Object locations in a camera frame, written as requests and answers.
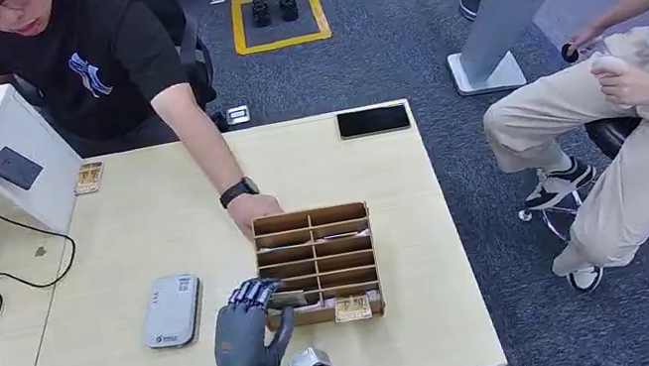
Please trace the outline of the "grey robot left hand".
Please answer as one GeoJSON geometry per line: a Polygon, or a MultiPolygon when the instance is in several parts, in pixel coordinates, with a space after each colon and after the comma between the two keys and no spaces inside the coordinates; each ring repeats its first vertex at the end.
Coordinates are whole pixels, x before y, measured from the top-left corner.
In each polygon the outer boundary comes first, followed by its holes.
{"type": "Polygon", "coordinates": [[[216,366],[280,366],[294,329],[294,310],[281,312],[279,328],[270,343],[267,304],[281,281],[253,278],[243,281],[217,313],[214,355],[216,366]]]}

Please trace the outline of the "person's left hand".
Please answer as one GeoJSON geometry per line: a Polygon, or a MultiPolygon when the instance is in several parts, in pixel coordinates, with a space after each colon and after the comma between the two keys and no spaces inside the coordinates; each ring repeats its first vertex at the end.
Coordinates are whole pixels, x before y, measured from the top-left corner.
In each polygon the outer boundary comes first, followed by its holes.
{"type": "Polygon", "coordinates": [[[253,224],[255,219],[283,213],[283,208],[277,198],[264,193],[240,194],[240,196],[229,202],[226,210],[239,230],[248,239],[254,237],[253,224]]]}

